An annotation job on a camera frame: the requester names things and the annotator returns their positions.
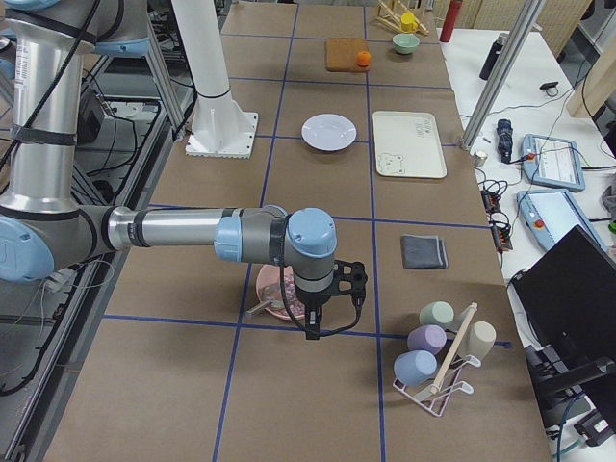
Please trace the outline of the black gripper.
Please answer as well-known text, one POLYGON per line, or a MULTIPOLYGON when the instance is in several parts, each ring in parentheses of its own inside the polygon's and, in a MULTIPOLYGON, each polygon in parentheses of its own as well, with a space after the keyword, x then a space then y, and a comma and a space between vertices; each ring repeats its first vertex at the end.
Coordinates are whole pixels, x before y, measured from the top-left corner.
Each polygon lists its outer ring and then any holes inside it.
POLYGON ((319 340, 321 338, 322 306, 329 301, 331 295, 326 291, 312 293, 300 288, 296 288, 295 293, 304 306, 305 338, 319 340))

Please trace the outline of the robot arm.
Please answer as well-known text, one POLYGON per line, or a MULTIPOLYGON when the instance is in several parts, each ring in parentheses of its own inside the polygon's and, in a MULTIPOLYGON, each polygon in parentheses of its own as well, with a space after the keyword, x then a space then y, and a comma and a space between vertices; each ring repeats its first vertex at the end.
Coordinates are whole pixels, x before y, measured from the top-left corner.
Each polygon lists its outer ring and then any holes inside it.
POLYGON ((9 1, 16 34, 10 183, 1 196, 1 276, 25 283, 110 251, 210 245, 220 259, 291 267, 305 307, 301 328, 321 336, 321 309, 342 266, 330 215, 257 209, 81 206, 71 195, 83 58, 141 56, 142 1, 9 1))

